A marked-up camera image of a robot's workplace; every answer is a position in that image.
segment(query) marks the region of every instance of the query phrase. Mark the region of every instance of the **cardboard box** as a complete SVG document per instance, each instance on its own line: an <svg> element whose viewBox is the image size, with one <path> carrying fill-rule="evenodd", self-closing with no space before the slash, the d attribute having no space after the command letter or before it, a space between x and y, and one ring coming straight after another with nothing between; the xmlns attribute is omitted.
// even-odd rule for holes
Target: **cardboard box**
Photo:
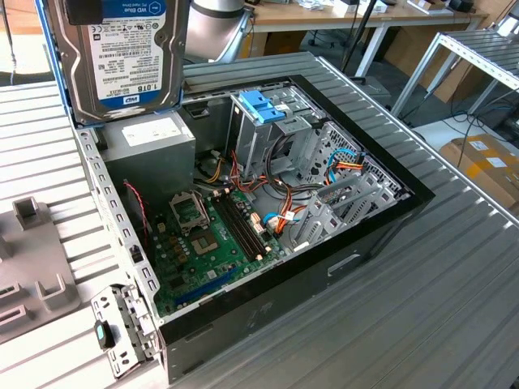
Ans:
<svg viewBox="0 0 519 389"><path fill-rule="evenodd" d="M440 154L454 166L460 159L463 139L453 139ZM460 171L495 201L519 216L519 158L491 135L467 138Z"/></svg>
<svg viewBox="0 0 519 389"><path fill-rule="evenodd" d="M445 8L445 2L441 0L409 0L426 11L437 11Z"/></svg>

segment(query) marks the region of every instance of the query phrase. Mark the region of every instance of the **barcode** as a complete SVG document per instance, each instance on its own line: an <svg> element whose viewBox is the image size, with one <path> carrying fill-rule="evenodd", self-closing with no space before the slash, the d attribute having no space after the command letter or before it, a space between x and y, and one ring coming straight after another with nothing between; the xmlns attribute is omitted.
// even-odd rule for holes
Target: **barcode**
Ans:
<svg viewBox="0 0 519 389"><path fill-rule="evenodd" d="M159 71L158 67L153 67L152 69L145 69L143 71L131 71L130 75L141 75L143 73L156 73Z"/></svg>
<svg viewBox="0 0 519 389"><path fill-rule="evenodd" d="M153 75L143 75L141 77L132 77L130 79L130 81L134 82L134 81L140 81L142 79L156 79L156 78L157 78L157 73L153 74Z"/></svg>
<svg viewBox="0 0 519 389"><path fill-rule="evenodd" d="M99 59L103 59L103 58L113 58L113 57L135 57L135 56L144 56L144 55L149 55L151 54L152 52L150 50L146 50L146 51L128 51L128 52L125 52L125 53L114 53L114 54L101 54L99 56Z"/></svg>
<svg viewBox="0 0 519 389"><path fill-rule="evenodd" d="M109 52L109 51L128 51L128 50L141 50L141 49L150 49L151 45L140 45L140 46L132 46L132 45L126 45L126 46L110 46L110 47L104 47L102 49L103 53Z"/></svg>
<svg viewBox="0 0 519 389"><path fill-rule="evenodd" d="M109 81L117 81L118 79L127 79L128 75L121 75L119 77L109 77L108 79L103 79L103 83L108 83Z"/></svg>

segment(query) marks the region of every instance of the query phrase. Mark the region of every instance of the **white label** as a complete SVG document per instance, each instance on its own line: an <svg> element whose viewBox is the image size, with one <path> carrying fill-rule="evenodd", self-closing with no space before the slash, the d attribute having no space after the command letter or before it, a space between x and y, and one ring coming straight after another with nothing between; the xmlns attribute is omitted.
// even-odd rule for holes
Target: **white label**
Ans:
<svg viewBox="0 0 519 389"><path fill-rule="evenodd" d="M488 150L488 147L485 143L483 143L481 140L475 140L473 142L470 142L473 148L478 150L479 152L482 152L483 150Z"/></svg>
<svg viewBox="0 0 519 389"><path fill-rule="evenodd" d="M292 211L287 211L287 213L285 214L285 219L294 220L294 216L295 216L295 213L293 213Z"/></svg>
<svg viewBox="0 0 519 389"><path fill-rule="evenodd" d="M279 105L276 105L274 108L277 109L278 111L286 111L286 110L290 109L287 104L279 104Z"/></svg>
<svg viewBox="0 0 519 389"><path fill-rule="evenodd" d="M495 168L506 168L507 165L500 158L487 158L487 160L494 166Z"/></svg>
<svg viewBox="0 0 519 389"><path fill-rule="evenodd" d="M181 132L171 118L163 118L126 126L122 129L122 134L127 139L128 144L134 147L143 143L177 136Z"/></svg>
<svg viewBox="0 0 519 389"><path fill-rule="evenodd" d="M165 13L106 18L102 25L88 26L99 100L162 88L164 53L155 43L155 34L164 24Z"/></svg>

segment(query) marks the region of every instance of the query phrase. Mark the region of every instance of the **metal shelf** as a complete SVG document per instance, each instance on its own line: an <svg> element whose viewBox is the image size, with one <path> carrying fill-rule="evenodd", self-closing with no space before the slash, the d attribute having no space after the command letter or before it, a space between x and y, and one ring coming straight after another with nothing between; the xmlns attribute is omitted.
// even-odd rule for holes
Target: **metal shelf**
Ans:
<svg viewBox="0 0 519 389"><path fill-rule="evenodd" d="M392 107L391 113L395 117L405 107L440 46L449 49L451 54L429 86L429 91L441 82L457 56L478 67L495 80L471 108L471 113L481 105L497 82L503 83L512 90L519 88L519 42L503 38L490 30L439 32Z"/></svg>

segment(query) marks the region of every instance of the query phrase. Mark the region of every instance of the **aluminum profile table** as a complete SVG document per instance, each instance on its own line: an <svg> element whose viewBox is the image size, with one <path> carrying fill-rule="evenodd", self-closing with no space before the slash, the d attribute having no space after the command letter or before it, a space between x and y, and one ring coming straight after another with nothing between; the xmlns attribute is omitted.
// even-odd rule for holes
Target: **aluminum profile table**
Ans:
<svg viewBox="0 0 519 389"><path fill-rule="evenodd" d="M519 372L517 220L322 58L296 53L186 68L198 91L291 74L306 76L436 197L379 257L176 387L508 388ZM0 193L9 190L0 206L27 193L50 203L63 244L74 245L67 255L85 301L0 345L0 387L165 388L157 361L115 382L97 346L86 301L122 272L74 160L57 88L7 88L0 98ZM77 221L84 217L95 221Z"/></svg>
<svg viewBox="0 0 519 389"><path fill-rule="evenodd" d="M404 109L411 93L413 93L441 46L449 49L451 53L427 88L428 91L433 91L435 86L444 79L458 56L494 79L474 103L469 113L473 113L484 102L497 83L503 83L514 91L519 89L518 41L503 38L492 30L439 32L392 107L391 113L395 117Z"/></svg>

